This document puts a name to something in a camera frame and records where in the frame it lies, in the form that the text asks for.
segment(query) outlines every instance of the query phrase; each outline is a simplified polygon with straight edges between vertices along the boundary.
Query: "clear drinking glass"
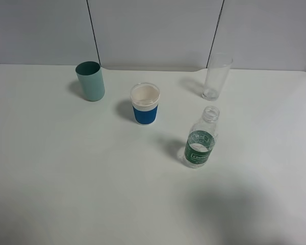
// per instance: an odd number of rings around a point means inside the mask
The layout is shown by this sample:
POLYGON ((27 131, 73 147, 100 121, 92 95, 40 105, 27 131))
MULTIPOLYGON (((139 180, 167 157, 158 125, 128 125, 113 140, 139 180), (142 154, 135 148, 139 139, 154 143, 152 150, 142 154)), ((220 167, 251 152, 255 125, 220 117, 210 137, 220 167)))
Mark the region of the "clear drinking glass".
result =
POLYGON ((232 63, 233 59, 228 54, 215 53, 211 56, 202 93, 205 100, 215 101, 219 98, 232 63))

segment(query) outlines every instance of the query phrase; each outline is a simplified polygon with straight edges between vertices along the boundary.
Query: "white cup rim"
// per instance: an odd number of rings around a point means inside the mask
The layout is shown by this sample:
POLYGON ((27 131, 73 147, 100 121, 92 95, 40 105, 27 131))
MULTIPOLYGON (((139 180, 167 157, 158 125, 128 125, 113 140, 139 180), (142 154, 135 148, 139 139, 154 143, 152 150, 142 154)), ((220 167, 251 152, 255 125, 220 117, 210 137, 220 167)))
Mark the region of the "white cup rim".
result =
POLYGON ((148 86, 151 86, 151 87, 153 87, 158 93, 159 93, 159 95, 156 97, 156 98, 154 98, 153 100, 152 100, 152 103, 151 104, 149 104, 149 105, 140 105, 141 107, 148 107, 148 106, 152 106, 154 103, 156 103, 158 100, 159 100, 159 98, 160 98, 160 90, 159 90, 159 88, 157 87, 157 85, 154 85, 154 84, 152 84, 152 83, 138 83, 138 84, 136 84, 134 87, 132 87, 132 89, 131 89, 131 101, 132 101, 132 103, 134 103, 135 105, 138 105, 137 103, 136 103, 136 99, 134 99, 133 97, 132 97, 132 93, 133 93, 133 91, 134 91, 134 89, 136 89, 136 88, 138 88, 138 87, 140 87, 140 86, 145 86, 145 85, 148 85, 148 86))

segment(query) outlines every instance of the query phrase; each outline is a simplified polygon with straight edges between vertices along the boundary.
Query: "bottle neck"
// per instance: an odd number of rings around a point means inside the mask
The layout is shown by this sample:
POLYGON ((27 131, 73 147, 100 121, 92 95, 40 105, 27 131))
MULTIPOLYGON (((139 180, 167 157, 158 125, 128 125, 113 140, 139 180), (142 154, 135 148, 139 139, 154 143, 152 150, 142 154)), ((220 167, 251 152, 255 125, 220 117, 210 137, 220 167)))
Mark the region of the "bottle neck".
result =
POLYGON ((202 119, 207 123, 216 123, 219 118, 220 111, 214 106, 207 106, 202 114, 202 119))

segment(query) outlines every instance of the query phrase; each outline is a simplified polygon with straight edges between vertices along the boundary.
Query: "paper cup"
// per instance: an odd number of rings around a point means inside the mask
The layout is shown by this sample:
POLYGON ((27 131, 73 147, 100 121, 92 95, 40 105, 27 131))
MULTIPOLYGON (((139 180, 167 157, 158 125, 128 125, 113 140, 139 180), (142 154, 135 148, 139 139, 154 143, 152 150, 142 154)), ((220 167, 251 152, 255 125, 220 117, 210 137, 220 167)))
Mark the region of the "paper cup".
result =
POLYGON ((149 125, 157 116, 160 90, 151 83, 139 83, 132 88, 131 100, 136 121, 149 125))

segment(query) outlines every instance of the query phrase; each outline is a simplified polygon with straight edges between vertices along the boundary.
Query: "white table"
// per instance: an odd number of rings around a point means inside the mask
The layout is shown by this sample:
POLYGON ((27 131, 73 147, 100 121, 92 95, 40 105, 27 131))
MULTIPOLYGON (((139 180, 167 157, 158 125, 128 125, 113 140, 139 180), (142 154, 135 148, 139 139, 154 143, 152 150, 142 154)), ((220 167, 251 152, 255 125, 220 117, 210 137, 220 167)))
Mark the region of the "white table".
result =
POLYGON ((0 245, 306 244, 306 73, 103 70, 81 98, 74 66, 0 65, 0 245), (161 90, 134 122, 131 87, 161 90), (220 109, 208 164, 177 161, 205 106, 220 109))

